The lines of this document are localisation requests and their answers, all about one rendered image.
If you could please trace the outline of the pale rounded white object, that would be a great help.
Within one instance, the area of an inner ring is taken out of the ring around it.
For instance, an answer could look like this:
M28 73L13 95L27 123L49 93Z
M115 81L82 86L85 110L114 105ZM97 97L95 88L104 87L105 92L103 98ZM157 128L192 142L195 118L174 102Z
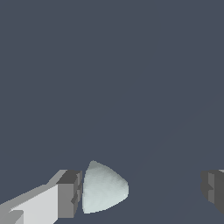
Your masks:
M117 172L92 160L83 180L84 214L105 211L129 196L129 184Z

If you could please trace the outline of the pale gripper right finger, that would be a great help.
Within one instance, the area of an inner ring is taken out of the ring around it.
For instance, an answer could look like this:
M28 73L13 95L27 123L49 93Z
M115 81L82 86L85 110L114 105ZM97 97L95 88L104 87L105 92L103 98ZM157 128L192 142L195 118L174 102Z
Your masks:
M224 170L202 171L200 178L203 196L224 214Z

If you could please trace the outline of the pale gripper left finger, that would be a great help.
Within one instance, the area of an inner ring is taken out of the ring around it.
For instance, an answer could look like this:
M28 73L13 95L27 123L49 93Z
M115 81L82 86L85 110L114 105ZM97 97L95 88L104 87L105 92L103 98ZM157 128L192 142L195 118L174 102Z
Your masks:
M0 224L54 224L73 218L82 195L82 171L59 170L45 185L0 205Z

